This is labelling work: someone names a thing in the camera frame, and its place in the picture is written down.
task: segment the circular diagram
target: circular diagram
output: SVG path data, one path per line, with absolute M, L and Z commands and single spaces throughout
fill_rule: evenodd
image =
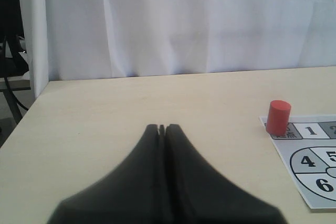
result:
M 336 201 L 336 146 L 299 149 L 290 157 L 290 168 L 305 188 Z

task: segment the white curtain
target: white curtain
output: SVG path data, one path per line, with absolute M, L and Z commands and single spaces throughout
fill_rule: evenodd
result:
M 336 0 L 20 0 L 49 80 L 336 65 Z

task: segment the numbered square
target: numbered square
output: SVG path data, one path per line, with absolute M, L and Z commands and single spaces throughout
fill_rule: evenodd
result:
M 330 138 L 336 139 L 336 122 L 324 122 L 319 125 Z
M 288 123 L 286 133 L 283 136 L 271 135 L 274 140 L 299 140 L 302 139 L 300 133 L 296 130 L 292 123 Z
M 295 128 L 306 139 L 329 139 L 318 123 L 293 123 Z

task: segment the red cylinder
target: red cylinder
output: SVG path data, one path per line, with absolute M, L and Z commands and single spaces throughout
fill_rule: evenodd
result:
M 268 111 L 266 131 L 275 136 L 283 136 L 289 120 L 291 105 L 281 100 L 271 101 Z

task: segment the black cable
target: black cable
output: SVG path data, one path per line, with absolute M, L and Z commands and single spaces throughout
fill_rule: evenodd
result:
M 3 54 L 3 58 L 6 57 L 6 36 L 4 37 L 4 42 L 2 43 L 2 54 Z M 21 107 L 23 108 L 24 110 L 27 110 L 28 111 L 28 108 L 26 106 L 24 106 L 17 98 L 16 96 L 14 95 L 10 85 L 9 85 L 9 82 L 8 82 L 8 76 L 7 76 L 7 72 L 6 70 L 4 71 L 4 79 L 5 79 L 5 84 L 6 84 L 6 88 L 8 89 L 9 93 L 11 94 L 11 96 L 13 97 L 14 101 Z

